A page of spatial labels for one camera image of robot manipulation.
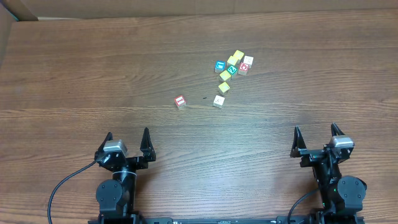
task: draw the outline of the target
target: black cable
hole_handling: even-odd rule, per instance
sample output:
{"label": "black cable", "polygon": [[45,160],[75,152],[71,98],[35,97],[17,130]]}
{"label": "black cable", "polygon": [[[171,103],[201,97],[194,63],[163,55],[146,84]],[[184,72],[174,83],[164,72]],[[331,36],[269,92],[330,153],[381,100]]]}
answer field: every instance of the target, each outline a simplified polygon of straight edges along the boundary
{"label": "black cable", "polygon": [[55,195],[56,191],[58,190],[58,188],[61,187],[61,185],[62,185],[63,183],[65,183],[67,180],[71,179],[73,176],[79,174],[80,172],[82,172],[82,171],[84,171],[84,170],[87,170],[88,168],[90,168],[90,167],[91,167],[92,165],[94,165],[95,163],[96,163],[96,162],[93,161],[91,164],[88,164],[87,166],[81,168],[80,170],[78,170],[78,171],[76,171],[76,172],[70,174],[69,176],[67,176],[66,178],[64,178],[64,179],[54,188],[54,190],[52,191],[51,196],[50,196],[49,205],[48,205],[48,207],[47,207],[47,218],[49,219],[49,224],[52,224],[52,221],[51,221],[51,203],[52,203],[52,199],[54,198],[54,195]]}
{"label": "black cable", "polygon": [[292,216],[292,213],[293,213],[294,208],[295,208],[302,200],[304,200],[304,199],[306,199],[307,197],[309,197],[309,196],[315,194],[318,190],[319,190],[319,189],[315,189],[315,190],[313,190],[313,191],[311,191],[311,192],[309,192],[309,193],[306,193],[303,197],[301,197],[300,199],[298,199],[298,200],[296,201],[296,203],[294,203],[294,205],[292,206],[292,208],[291,208],[290,211],[289,211],[289,214],[287,215],[287,224],[290,224],[290,217]]}

